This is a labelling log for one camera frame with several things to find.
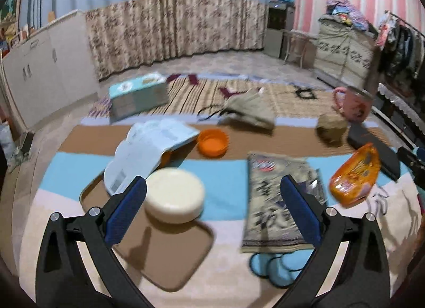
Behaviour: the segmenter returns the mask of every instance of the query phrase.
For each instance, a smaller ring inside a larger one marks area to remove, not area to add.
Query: floor
[[[266,56],[262,52],[230,51],[173,59],[115,74],[101,83],[100,97],[107,95],[111,84],[154,71],[163,74],[218,72],[249,74],[277,81],[325,87],[325,84],[314,79],[312,72],[307,69],[300,69],[292,64],[283,65],[282,60]],[[26,218],[44,172],[61,143],[80,119],[88,114],[92,105],[93,102],[89,102],[75,106],[70,112],[50,121],[36,132],[30,161],[23,163],[6,176],[0,195],[0,254],[12,274],[16,276],[19,273],[20,245]],[[387,130],[386,133],[393,145],[399,147],[400,140],[392,136],[392,132],[384,124],[382,128]]]

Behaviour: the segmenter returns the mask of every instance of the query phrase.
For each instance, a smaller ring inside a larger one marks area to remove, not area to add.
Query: blue gripper pad
[[[105,243],[110,247],[122,241],[146,198],[146,181],[142,177],[136,177],[128,187],[130,190],[123,193],[125,197],[106,222]]]
[[[284,176],[280,184],[280,195],[304,240],[315,248],[319,247],[322,236],[320,234],[320,222],[317,220],[316,215],[309,208],[309,205],[289,177]]]

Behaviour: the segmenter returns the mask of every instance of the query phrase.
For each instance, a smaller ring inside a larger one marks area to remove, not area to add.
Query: mug handle
[[[341,109],[343,107],[343,103],[341,101],[338,100],[337,97],[337,93],[341,92],[341,93],[347,93],[347,89],[345,87],[337,87],[335,90],[333,90],[332,92],[332,96],[334,98],[334,103],[337,109]]]

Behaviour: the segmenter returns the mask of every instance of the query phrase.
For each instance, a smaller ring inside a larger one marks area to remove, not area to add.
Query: black power bank
[[[360,123],[351,124],[347,141],[355,149],[371,142],[378,151],[381,171],[394,181],[400,178],[400,162],[397,154],[376,136],[369,133]]]

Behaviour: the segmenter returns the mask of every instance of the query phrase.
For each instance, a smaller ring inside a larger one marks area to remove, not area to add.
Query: pile of clothes
[[[329,0],[326,4],[326,14],[320,19],[330,19],[360,31],[369,31],[374,37],[378,35],[378,31],[349,0]]]
[[[379,72],[404,97],[414,95],[415,85],[425,78],[425,43],[422,35],[390,13],[380,21],[376,45],[382,49]]]

